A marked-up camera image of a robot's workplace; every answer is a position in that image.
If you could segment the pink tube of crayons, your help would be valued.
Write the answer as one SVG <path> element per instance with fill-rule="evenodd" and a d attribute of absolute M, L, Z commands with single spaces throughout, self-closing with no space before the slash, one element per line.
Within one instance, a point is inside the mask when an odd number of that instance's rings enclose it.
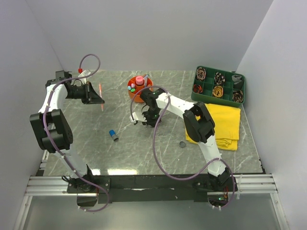
<path fill-rule="evenodd" d="M 135 78 L 135 89 L 139 91 L 144 88 L 144 77 L 143 76 L 136 76 Z"/>

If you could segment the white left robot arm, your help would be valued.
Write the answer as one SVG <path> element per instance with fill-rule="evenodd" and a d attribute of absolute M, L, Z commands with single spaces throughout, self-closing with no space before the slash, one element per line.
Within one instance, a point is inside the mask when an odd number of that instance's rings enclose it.
<path fill-rule="evenodd" d="M 57 71 L 55 79 L 46 83 L 46 97 L 38 113 L 30 115 L 30 123 L 42 150 L 57 156 L 67 168 L 70 178 L 79 180 L 86 193 L 95 189 L 96 181 L 88 165 L 73 147 L 73 133 L 62 112 L 65 99 L 80 99 L 83 104 L 104 104 L 89 81 L 75 85 L 69 72 Z"/>

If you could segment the orange pen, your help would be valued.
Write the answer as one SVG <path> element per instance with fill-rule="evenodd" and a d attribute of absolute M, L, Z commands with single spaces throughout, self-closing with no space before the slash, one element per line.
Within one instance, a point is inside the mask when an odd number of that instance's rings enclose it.
<path fill-rule="evenodd" d="M 101 98 L 103 98 L 102 96 L 102 84 L 99 83 L 99 95 Z M 104 111 L 104 103 L 101 104 L 101 111 L 103 112 Z"/>

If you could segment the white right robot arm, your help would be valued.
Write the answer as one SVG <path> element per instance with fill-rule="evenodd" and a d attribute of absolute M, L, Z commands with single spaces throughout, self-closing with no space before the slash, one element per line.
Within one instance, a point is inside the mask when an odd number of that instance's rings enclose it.
<path fill-rule="evenodd" d="M 134 123 L 141 121 L 144 125 L 150 125 L 153 131 L 153 156 L 160 170 L 169 178 L 177 181 L 187 181 L 196 178 L 205 169 L 212 176 L 210 185 L 212 189 L 221 191 L 227 185 L 227 181 L 232 182 L 232 191 L 235 191 L 236 181 L 228 164 L 222 159 L 215 140 L 215 123 L 207 107 L 202 102 L 191 103 L 177 98 L 167 92 L 166 89 L 158 86 L 149 86 L 141 89 L 138 94 L 149 106 L 148 111 L 142 113 L 138 118 L 133 112 L 130 119 Z M 178 178 L 167 173 L 160 164 L 155 151 L 155 137 L 158 125 L 162 116 L 169 111 L 182 118 L 188 136 L 200 147 L 204 159 L 206 160 L 199 172 L 187 177 Z"/>

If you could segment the white pen lilac cap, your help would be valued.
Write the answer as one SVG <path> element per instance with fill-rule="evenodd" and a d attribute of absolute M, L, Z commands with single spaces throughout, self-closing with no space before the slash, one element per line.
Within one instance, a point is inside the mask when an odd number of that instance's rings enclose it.
<path fill-rule="evenodd" d="M 147 81 L 148 81 L 148 77 L 149 77 L 149 75 L 148 74 L 146 74 L 145 76 L 144 76 L 144 86 L 146 87 L 147 86 Z"/>

